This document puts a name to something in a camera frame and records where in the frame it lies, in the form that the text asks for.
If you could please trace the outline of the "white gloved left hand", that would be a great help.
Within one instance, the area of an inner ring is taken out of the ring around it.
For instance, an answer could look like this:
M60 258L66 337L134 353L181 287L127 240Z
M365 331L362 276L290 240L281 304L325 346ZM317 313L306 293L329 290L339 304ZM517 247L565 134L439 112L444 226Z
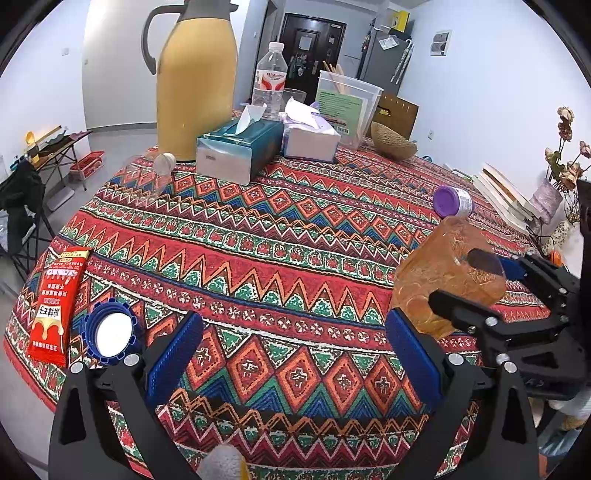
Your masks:
M235 447L216 446L199 463L197 475L202 480L249 480L249 467Z

